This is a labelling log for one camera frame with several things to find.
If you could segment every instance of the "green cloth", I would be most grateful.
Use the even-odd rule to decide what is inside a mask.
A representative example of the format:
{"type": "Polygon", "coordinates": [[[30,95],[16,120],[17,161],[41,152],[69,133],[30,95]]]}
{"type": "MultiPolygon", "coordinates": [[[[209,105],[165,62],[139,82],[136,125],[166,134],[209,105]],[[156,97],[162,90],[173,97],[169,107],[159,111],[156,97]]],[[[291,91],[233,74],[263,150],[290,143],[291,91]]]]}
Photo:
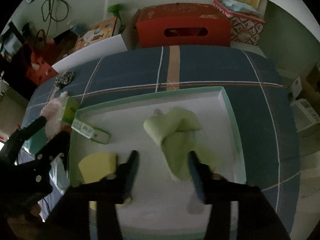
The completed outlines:
{"type": "Polygon", "coordinates": [[[188,153],[195,151],[202,163],[214,168],[219,161],[205,145],[196,141],[195,131],[202,129],[192,111],[171,108],[168,113],[154,115],[145,120],[143,127],[161,147],[174,177],[186,181],[190,178],[188,153]]]}

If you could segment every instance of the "red and white patterned box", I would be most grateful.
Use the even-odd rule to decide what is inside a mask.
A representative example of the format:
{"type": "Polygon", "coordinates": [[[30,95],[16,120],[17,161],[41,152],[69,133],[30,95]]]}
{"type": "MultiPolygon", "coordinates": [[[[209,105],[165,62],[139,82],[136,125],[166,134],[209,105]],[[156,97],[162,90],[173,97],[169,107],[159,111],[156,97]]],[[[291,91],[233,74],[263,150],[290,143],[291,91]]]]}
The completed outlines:
{"type": "Polygon", "coordinates": [[[254,16],[231,11],[218,0],[214,0],[213,5],[230,20],[232,41],[257,45],[263,26],[266,24],[265,21],[254,16]]]}

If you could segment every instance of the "white tray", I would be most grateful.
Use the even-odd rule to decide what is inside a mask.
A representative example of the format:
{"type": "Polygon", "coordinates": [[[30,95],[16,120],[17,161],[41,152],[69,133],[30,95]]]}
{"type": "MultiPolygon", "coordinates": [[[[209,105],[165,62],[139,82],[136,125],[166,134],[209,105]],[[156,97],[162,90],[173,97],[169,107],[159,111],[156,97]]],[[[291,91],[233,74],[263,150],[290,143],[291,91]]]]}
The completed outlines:
{"type": "MultiPolygon", "coordinates": [[[[69,153],[72,185],[81,180],[78,163],[91,153],[118,153],[119,163],[125,162],[132,150],[140,153],[133,200],[117,209],[122,233],[132,239],[165,239],[172,235],[195,239],[203,237],[206,230],[211,206],[197,200],[191,181],[171,179],[161,149],[143,129],[143,122],[155,109],[166,113],[170,107],[181,107],[196,114],[203,127],[196,132],[197,138],[220,156],[221,165],[216,173],[232,182],[246,181],[240,135],[223,87],[146,94],[78,110],[76,119],[108,131],[111,137],[109,143],[103,145],[72,132],[69,153]],[[202,212],[190,214],[187,208],[190,206],[202,212]]],[[[236,217],[233,210],[233,223],[236,217]]]]}

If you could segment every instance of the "black cable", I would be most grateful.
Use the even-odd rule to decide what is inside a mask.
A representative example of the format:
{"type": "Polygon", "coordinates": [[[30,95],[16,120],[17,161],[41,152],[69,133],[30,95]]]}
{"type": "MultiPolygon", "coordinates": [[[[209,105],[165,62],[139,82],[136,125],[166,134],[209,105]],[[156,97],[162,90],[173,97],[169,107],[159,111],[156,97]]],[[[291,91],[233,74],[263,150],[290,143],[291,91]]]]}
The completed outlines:
{"type": "Polygon", "coordinates": [[[45,198],[43,198],[43,200],[47,203],[47,207],[48,207],[49,214],[51,214],[51,210],[50,210],[50,207],[49,207],[48,202],[45,200],[45,198]]]}
{"type": "Polygon", "coordinates": [[[66,2],[65,0],[56,0],[56,1],[61,1],[62,3],[64,3],[64,4],[66,5],[66,7],[67,7],[67,14],[66,14],[66,16],[65,16],[63,19],[61,19],[61,20],[58,20],[57,17],[53,17],[52,11],[53,11],[54,1],[55,1],[55,0],[45,0],[45,1],[43,2],[42,6],[41,6],[42,20],[43,20],[44,22],[46,22],[46,21],[49,19],[49,25],[48,25],[48,30],[47,30],[47,32],[46,32],[46,36],[48,36],[48,32],[49,32],[50,25],[51,25],[51,20],[55,21],[55,22],[57,23],[57,27],[58,27],[58,22],[62,22],[63,20],[65,20],[65,19],[68,17],[68,14],[69,14],[69,6],[68,6],[67,2],[66,2]],[[49,9],[49,11],[48,11],[47,17],[44,18],[43,6],[44,6],[44,4],[47,3],[47,2],[48,2],[48,9],[49,9]]]}

